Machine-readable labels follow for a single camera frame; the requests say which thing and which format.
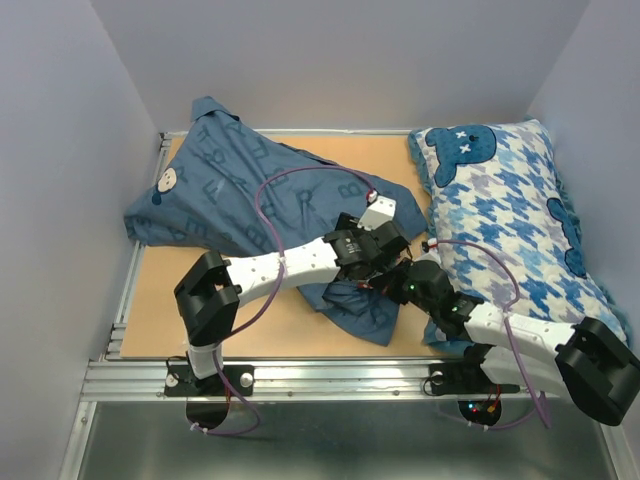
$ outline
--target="blue bear print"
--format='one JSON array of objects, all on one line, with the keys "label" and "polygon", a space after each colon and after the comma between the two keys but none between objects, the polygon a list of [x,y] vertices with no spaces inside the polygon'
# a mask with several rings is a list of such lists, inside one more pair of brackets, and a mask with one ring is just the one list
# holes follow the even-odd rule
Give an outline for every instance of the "blue bear print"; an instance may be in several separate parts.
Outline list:
[{"label": "blue bear print", "polygon": [[458,165],[491,160],[496,154],[496,135],[485,125],[464,125],[453,128],[433,128],[425,138],[436,147],[440,165],[436,169],[436,185],[444,188],[456,177]]},{"label": "blue bear print", "polygon": [[564,261],[567,264],[569,270],[578,277],[586,277],[587,270],[584,266],[584,260],[582,257],[582,246],[578,239],[578,233],[576,232],[567,210],[564,208],[562,201],[559,198],[550,198],[547,200],[547,208],[549,214],[556,220],[562,223],[562,233],[569,242],[569,250],[564,254]]}]

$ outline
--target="aluminum frame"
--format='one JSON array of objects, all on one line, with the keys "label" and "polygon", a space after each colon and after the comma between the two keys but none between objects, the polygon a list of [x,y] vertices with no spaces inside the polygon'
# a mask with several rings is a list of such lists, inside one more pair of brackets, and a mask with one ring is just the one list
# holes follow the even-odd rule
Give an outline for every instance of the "aluminum frame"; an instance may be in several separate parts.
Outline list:
[{"label": "aluminum frame", "polygon": [[[265,135],[404,135],[409,130],[334,130],[286,129],[259,130]],[[171,141],[187,132],[162,135],[154,179],[159,178],[168,160]],[[110,341],[100,361],[90,362],[80,394],[76,418],[65,453],[61,480],[76,480],[80,474],[91,426],[98,402],[184,402],[181,398],[164,397],[166,366],[164,361],[123,361],[120,347],[128,320],[131,300],[140,271],[144,246],[136,242],[119,308],[113,322]],[[363,359],[225,359],[225,364],[255,366],[254,394],[251,401],[318,402],[318,401],[437,401],[455,396],[428,397],[422,383],[430,365],[444,358],[363,358]],[[526,397],[521,394],[511,398]],[[224,398],[192,397],[189,401],[224,401]],[[624,429],[601,425],[605,443],[616,475],[621,480],[640,480]]]}]

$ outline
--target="cardboard surface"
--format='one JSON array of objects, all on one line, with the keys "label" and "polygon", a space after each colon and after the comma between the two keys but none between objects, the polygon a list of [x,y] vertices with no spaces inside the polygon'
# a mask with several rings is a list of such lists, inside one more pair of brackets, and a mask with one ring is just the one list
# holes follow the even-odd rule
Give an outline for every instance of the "cardboard surface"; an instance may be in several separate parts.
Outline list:
[{"label": "cardboard surface", "polygon": [[[309,150],[341,165],[379,175],[411,190],[423,211],[429,196],[420,186],[406,136],[290,136],[275,141]],[[169,158],[182,144],[175,138]],[[420,241],[412,245],[419,253]],[[173,289],[204,252],[199,248],[147,247],[135,286],[121,349],[124,358],[163,358],[184,355],[186,332]],[[235,326],[248,321],[264,298],[238,312]],[[315,313],[300,293],[280,292],[263,317],[251,328],[224,343],[225,357],[397,357],[430,356],[438,352],[422,345],[428,316],[412,305],[400,307],[398,323],[388,347],[355,338]]]}]

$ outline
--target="blue houndstooth pillow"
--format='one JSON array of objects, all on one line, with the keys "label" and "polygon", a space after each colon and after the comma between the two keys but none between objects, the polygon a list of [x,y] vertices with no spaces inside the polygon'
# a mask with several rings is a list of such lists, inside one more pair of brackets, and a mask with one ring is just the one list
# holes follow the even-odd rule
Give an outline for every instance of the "blue houndstooth pillow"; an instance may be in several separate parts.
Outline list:
[{"label": "blue houndstooth pillow", "polygon": [[[493,249],[520,284],[514,312],[569,323],[590,316],[626,339],[585,270],[579,231],[556,188],[552,146],[540,122],[415,130],[409,147],[432,198],[431,236]],[[439,253],[456,289],[498,305],[512,298],[511,282],[486,254],[445,244]],[[450,351],[466,346],[446,341],[431,322],[425,342]]]}]

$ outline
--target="white wall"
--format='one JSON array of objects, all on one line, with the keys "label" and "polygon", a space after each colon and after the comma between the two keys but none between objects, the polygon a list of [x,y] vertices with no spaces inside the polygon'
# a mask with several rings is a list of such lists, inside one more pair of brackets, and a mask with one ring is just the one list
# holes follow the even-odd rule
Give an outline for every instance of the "white wall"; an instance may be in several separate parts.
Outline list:
[{"label": "white wall", "polygon": [[[594,0],[531,105],[582,220],[588,268],[627,310],[640,353],[640,3]],[[640,399],[625,420],[640,463]]]},{"label": "white wall", "polygon": [[87,0],[4,2],[0,45],[0,478],[52,479],[157,129]]},{"label": "white wall", "polygon": [[588,0],[92,0],[162,131],[213,95],[253,127],[522,117]]}]

